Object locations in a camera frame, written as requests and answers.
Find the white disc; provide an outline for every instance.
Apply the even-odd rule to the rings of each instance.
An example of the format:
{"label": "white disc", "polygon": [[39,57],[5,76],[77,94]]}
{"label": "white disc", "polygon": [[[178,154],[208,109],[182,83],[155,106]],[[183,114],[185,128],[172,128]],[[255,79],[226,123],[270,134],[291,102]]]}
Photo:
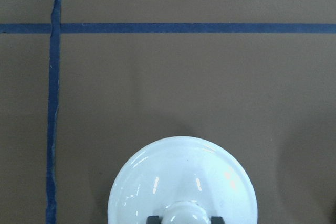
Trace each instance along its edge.
{"label": "white disc", "polygon": [[239,162],[218,145],[187,136],[151,143],[126,162],[111,189],[108,223],[146,224],[179,202],[226,224],[257,224],[255,192]]}

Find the glossy white surface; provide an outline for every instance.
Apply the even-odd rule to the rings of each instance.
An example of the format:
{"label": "glossy white surface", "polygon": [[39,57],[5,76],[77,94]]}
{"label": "glossy white surface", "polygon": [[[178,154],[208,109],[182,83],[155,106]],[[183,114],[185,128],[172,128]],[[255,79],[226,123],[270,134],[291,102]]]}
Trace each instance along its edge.
{"label": "glossy white surface", "polygon": [[167,207],[161,224],[211,224],[206,211],[197,203],[181,201]]}
{"label": "glossy white surface", "polygon": [[[239,162],[214,143],[186,136],[156,141],[126,162],[111,189],[108,222],[146,224],[148,216],[159,215],[174,223],[173,216],[190,216],[186,201],[199,206],[197,218],[205,211],[226,224],[257,223],[255,193]],[[170,211],[178,202],[184,202],[184,215]]]}

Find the blue tape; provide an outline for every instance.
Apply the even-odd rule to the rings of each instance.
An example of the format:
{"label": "blue tape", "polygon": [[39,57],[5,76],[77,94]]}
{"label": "blue tape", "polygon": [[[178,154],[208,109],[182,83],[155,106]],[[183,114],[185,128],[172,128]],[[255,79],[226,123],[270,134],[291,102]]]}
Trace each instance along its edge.
{"label": "blue tape", "polygon": [[[0,24],[0,33],[48,34],[50,24]],[[61,33],[303,33],[335,34],[336,24],[314,23],[64,23]]]}
{"label": "blue tape", "polygon": [[47,178],[46,178],[46,224],[56,224],[56,179],[55,179],[55,144],[59,89],[60,55],[60,18],[61,0],[54,0],[51,13],[51,34],[49,51],[49,98],[48,98],[48,133],[47,133]]}
{"label": "blue tape", "polygon": [[49,23],[39,24],[0,24],[0,33],[7,34],[50,34]]}

